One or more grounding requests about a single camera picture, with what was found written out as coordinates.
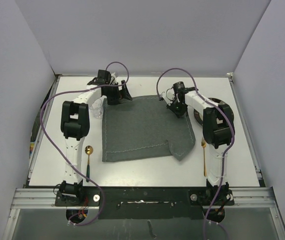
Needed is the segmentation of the grey cloth placemat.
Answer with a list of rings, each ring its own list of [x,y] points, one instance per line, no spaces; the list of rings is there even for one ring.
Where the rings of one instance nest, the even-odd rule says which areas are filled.
[[[190,118],[176,117],[157,95],[137,96],[118,105],[103,101],[102,161],[105,163],[166,156],[182,161],[195,143]]]

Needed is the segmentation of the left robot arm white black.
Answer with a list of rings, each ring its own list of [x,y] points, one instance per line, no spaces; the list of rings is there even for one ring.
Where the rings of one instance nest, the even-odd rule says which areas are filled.
[[[65,138],[65,164],[63,181],[59,187],[61,195],[74,206],[84,201],[83,177],[81,173],[83,143],[90,130],[89,107],[105,96],[109,105],[118,105],[121,100],[132,100],[127,81],[117,81],[116,74],[98,70],[86,86],[86,91],[71,101],[62,104],[60,130]]]

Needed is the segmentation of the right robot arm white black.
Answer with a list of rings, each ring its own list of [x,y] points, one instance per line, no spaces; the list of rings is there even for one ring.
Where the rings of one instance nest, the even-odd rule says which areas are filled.
[[[157,95],[178,118],[188,113],[188,107],[202,116],[202,135],[210,152],[206,178],[213,187],[225,185],[228,182],[226,150],[235,137],[233,110],[223,101],[214,102],[205,97],[195,87],[185,87],[182,81],[173,84],[169,91]]]

